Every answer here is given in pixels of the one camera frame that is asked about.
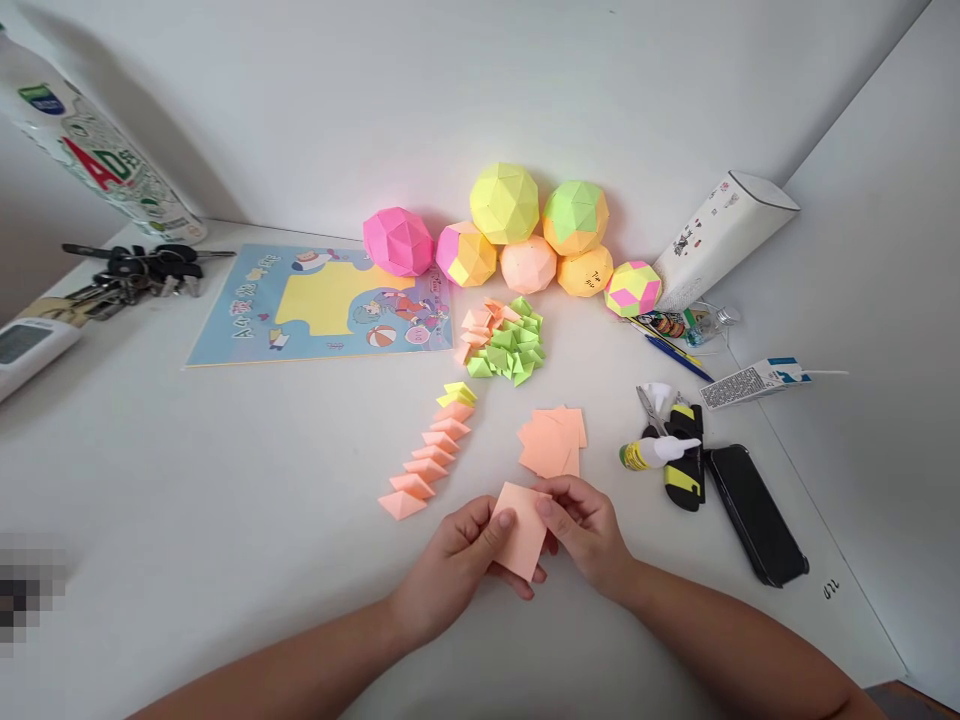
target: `white container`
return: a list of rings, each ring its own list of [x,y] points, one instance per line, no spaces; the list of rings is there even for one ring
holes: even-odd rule
[[[203,222],[160,173],[56,68],[0,25],[0,113],[71,175],[158,242],[203,240]]]
[[[653,264],[656,309],[682,312],[800,210],[769,180],[728,172]]]
[[[813,380],[794,357],[765,358],[740,372],[700,388],[703,404],[710,410],[759,400],[784,390],[806,387]]]

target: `pink and yellow origami ball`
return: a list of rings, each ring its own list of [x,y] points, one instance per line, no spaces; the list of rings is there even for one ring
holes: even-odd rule
[[[575,297],[593,297],[607,286],[613,275],[613,258],[603,245],[582,255],[560,258],[557,282]]]
[[[620,317],[650,312],[660,297],[660,276],[642,260],[624,263],[610,277],[603,291],[607,307]]]
[[[387,208],[363,223],[363,249],[381,270],[398,277],[422,275],[433,263],[433,238],[419,215]]]
[[[557,254],[539,235],[507,245],[500,253],[500,272],[507,287],[523,295],[543,290],[557,272]]]
[[[473,224],[494,245],[523,242],[540,219],[537,184],[520,165],[494,163],[470,191]]]
[[[580,255],[600,244],[609,219],[603,190],[571,180],[554,190],[543,206],[543,237],[558,255]]]
[[[437,239],[437,265],[460,287],[483,285],[497,269],[497,249],[471,222],[447,225]]]

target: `plastic bottle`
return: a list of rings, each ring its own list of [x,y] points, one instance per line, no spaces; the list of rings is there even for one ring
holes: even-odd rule
[[[643,438],[620,448],[620,462],[627,470],[660,468],[671,460],[679,460],[700,441],[696,438],[681,440],[672,435],[662,438]]]
[[[194,244],[203,222],[76,87],[0,24],[0,112],[157,241]]]
[[[687,330],[687,344],[700,347],[722,333],[725,328],[740,322],[740,313],[733,308],[720,308],[715,313],[704,315],[697,324]]]

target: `black phone case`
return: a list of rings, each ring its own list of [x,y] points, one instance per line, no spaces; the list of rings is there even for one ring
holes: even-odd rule
[[[796,549],[797,554],[800,556],[803,561],[803,570],[797,575],[791,575],[790,577],[774,578],[771,577],[768,568],[764,565],[763,559],[760,556],[760,553],[757,551],[756,544],[753,542],[753,539],[750,536],[750,529],[747,528],[743,521],[740,518],[740,513],[737,511],[737,506],[733,502],[733,499],[730,497],[730,493],[727,491],[727,487],[724,484],[723,474],[717,469],[717,464],[713,458],[713,453],[716,450],[730,450],[732,448],[737,448],[742,450],[747,457],[747,460],[750,461],[750,464],[753,465],[753,458],[750,457],[750,451],[747,450],[743,445],[728,445],[725,448],[716,448],[715,450],[707,450],[704,452],[704,459],[706,460],[707,467],[710,468],[710,474],[713,475],[714,484],[717,486],[717,494],[720,496],[720,499],[723,501],[723,507],[726,508],[727,515],[730,516],[730,521],[733,523],[734,529],[737,531],[737,536],[740,538],[740,544],[743,545],[743,549],[747,553],[747,558],[750,560],[750,565],[753,567],[753,572],[756,574],[757,578],[764,585],[769,585],[770,587],[782,588],[786,583],[798,578],[800,575],[806,575],[810,572],[810,562],[807,560],[806,555],[800,550],[800,546],[797,544],[796,539],[793,537],[793,533],[790,532],[790,527],[787,525],[786,521],[783,519],[783,515],[780,514],[779,508],[776,507],[776,502],[774,502],[774,508],[777,512],[777,517],[781,523],[783,523],[783,528],[786,530],[787,535],[789,536],[793,547]],[[763,476],[760,475],[760,471],[754,466],[754,470],[757,472],[757,477],[760,478],[760,481],[763,482]]]

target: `box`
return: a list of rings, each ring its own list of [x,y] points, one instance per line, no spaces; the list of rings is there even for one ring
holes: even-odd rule
[[[799,211],[769,180],[728,172],[653,264],[663,281],[656,309],[683,312]]]
[[[813,382],[796,358],[765,358],[740,372],[700,389],[703,404],[710,410],[759,400]]]

